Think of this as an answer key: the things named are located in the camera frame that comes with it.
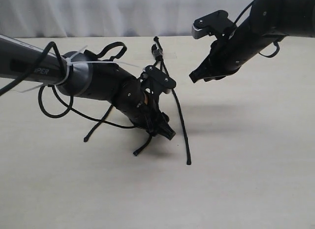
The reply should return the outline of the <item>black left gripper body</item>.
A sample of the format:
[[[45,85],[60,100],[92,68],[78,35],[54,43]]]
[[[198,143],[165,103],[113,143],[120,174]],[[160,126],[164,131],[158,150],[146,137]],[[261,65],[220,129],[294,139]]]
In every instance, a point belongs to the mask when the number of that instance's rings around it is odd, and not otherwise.
[[[120,92],[120,112],[138,128],[158,127],[164,121],[155,101],[151,103],[149,93],[143,90],[122,90]]]

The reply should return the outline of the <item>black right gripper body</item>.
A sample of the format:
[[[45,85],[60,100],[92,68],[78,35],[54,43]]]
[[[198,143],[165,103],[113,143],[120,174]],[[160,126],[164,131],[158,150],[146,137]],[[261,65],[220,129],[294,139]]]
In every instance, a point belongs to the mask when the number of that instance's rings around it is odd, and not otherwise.
[[[202,63],[212,66],[212,73],[239,70],[256,55],[256,34],[251,31],[236,31],[227,41],[217,43]]]

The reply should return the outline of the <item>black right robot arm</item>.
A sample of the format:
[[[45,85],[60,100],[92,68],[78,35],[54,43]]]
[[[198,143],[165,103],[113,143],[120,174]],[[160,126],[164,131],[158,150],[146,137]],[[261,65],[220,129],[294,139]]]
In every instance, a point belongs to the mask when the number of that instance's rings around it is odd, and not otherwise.
[[[315,35],[315,0],[253,0],[249,8],[240,25],[231,21],[225,10],[193,22],[194,39],[216,37],[207,57],[189,74],[193,83],[231,76],[270,44],[279,51],[279,42],[286,37]]]

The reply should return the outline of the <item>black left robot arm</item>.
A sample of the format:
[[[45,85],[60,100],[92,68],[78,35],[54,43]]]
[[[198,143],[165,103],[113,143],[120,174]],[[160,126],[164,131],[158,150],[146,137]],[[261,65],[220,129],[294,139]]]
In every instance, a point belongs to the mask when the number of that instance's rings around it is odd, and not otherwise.
[[[29,72],[25,80],[54,85],[63,95],[107,101],[137,128],[172,139],[175,131],[158,102],[161,93],[176,87],[175,80],[153,65],[135,77],[119,66],[120,55],[104,60],[106,52],[114,47],[115,43],[110,44],[99,54],[84,49],[43,55],[41,48],[2,35],[0,75],[16,79]]]

